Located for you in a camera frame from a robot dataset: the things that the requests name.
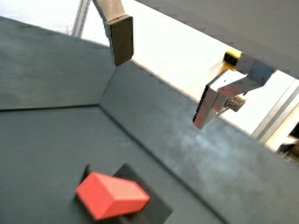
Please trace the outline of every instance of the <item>red cube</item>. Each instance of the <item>red cube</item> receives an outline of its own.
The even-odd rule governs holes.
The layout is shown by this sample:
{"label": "red cube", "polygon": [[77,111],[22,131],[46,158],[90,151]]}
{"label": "red cube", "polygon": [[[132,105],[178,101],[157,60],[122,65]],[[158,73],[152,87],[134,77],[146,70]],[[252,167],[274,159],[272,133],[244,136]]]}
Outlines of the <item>red cube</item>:
{"label": "red cube", "polygon": [[138,212],[149,196],[134,181],[91,172],[75,193],[93,220]]}

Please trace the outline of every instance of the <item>gray table surface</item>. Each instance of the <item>gray table surface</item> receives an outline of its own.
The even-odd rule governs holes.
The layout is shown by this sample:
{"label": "gray table surface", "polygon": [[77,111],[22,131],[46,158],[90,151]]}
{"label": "gray table surface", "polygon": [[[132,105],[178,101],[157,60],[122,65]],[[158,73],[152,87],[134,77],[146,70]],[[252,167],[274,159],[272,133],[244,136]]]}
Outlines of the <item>gray table surface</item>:
{"label": "gray table surface", "polygon": [[97,107],[0,113],[0,223],[93,223],[73,201],[83,166],[129,163],[172,208],[165,224],[221,222]]}

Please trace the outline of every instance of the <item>gray partition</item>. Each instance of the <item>gray partition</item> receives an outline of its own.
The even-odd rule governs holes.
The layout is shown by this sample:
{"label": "gray partition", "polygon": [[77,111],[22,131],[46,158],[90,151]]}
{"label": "gray partition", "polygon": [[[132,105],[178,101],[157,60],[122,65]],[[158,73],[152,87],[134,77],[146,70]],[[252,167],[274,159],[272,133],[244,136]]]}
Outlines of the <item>gray partition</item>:
{"label": "gray partition", "polygon": [[136,1],[299,78],[296,0]]}
{"label": "gray partition", "polygon": [[218,118],[196,129],[196,103],[133,63],[115,69],[99,107],[228,223],[299,222],[297,167]]}
{"label": "gray partition", "polygon": [[0,17],[0,109],[97,105],[114,69],[105,46]]}

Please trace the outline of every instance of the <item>white wall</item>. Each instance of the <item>white wall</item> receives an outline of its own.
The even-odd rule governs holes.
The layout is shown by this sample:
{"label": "white wall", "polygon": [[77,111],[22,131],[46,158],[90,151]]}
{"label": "white wall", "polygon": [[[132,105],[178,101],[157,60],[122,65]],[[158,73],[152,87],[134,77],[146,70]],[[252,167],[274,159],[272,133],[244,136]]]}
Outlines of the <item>white wall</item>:
{"label": "white wall", "polygon": [[70,34],[79,0],[0,0],[0,16]]}

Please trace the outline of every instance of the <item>gray wall panel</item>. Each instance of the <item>gray wall panel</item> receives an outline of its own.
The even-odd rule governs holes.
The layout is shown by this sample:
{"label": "gray wall panel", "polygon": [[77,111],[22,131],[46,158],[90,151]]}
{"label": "gray wall panel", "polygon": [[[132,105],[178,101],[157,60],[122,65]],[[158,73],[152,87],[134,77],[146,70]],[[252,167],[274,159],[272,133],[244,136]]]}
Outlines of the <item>gray wall panel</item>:
{"label": "gray wall panel", "polygon": [[299,78],[296,0],[136,1]]}
{"label": "gray wall panel", "polygon": [[230,224],[299,222],[299,170],[132,63],[117,68],[99,106]]}
{"label": "gray wall panel", "polygon": [[0,109],[97,105],[109,49],[0,17]]}

